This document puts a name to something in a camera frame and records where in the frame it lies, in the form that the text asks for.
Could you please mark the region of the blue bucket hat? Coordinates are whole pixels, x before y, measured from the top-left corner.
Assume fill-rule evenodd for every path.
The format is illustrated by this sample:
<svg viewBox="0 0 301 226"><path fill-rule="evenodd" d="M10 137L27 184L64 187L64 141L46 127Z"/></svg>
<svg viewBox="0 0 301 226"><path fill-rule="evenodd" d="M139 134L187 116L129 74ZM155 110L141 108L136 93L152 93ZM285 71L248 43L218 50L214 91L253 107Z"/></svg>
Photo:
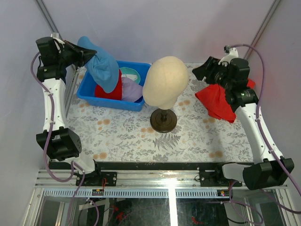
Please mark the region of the blue bucket hat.
<svg viewBox="0 0 301 226"><path fill-rule="evenodd" d="M119 66L115 58L87 36L79 38L78 46L95 50L97 53L85 64L86 69L105 93L111 93L119 81Z"/></svg>

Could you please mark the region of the mannequin head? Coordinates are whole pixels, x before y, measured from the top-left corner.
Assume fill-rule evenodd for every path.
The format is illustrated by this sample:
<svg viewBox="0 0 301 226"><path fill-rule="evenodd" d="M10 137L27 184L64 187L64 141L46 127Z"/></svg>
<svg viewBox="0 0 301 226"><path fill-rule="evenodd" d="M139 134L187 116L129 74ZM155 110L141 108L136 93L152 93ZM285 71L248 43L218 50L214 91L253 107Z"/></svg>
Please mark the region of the mannequin head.
<svg viewBox="0 0 301 226"><path fill-rule="evenodd" d="M151 127L159 133L171 132L177 125L177 116L171 108L189 83L189 71L182 60L166 56L149 68L143 85L146 104L157 109L150 116Z"/></svg>

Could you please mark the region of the red bucket hat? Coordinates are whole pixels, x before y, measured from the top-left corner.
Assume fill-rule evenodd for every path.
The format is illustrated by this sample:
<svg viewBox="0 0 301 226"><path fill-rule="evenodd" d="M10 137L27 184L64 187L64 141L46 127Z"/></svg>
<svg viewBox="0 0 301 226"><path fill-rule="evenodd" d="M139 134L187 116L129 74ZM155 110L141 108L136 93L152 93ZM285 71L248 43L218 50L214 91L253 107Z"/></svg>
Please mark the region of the red bucket hat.
<svg viewBox="0 0 301 226"><path fill-rule="evenodd" d="M99 85L95 88L95 97L97 98L106 98L106 99L113 99L113 100L121 100L122 99L122 78L121 78L121 71L119 70L119 80L115 87L115 89L111 93L106 93L103 88Z"/></svg>

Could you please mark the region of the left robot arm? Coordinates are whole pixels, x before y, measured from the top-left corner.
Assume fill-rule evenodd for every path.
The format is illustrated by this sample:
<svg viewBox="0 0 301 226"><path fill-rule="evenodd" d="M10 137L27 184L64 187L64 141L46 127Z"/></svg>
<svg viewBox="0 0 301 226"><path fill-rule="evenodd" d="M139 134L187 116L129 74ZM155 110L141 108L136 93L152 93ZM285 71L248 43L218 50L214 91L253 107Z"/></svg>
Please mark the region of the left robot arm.
<svg viewBox="0 0 301 226"><path fill-rule="evenodd" d="M45 120L36 141L47 160L63 161L87 173L87 181L97 186L103 174L95 170L95 162L84 157L79 136L67 125L65 112L66 69L70 65L84 66L97 51L79 47L66 40L43 37L36 40L42 63L36 79L43 89Z"/></svg>

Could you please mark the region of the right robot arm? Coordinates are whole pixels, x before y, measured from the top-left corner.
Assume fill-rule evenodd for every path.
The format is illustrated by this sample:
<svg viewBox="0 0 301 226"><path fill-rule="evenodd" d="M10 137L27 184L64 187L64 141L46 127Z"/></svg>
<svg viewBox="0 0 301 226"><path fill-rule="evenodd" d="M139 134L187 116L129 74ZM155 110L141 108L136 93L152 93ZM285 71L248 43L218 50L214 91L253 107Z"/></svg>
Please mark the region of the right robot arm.
<svg viewBox="0 0 301 226"><path fill-rule="evenodd" d="M249 190L281 186L294 169L294 162L283 156L271 138L258 107L259 99L248 85L249 72L247 60L235 57L224 61L212 56L192 70L199 81L224 88L226 101L241 122L253 153L253 165L225 163L217 168L214 179L220 186L237 180Z"/></svg>

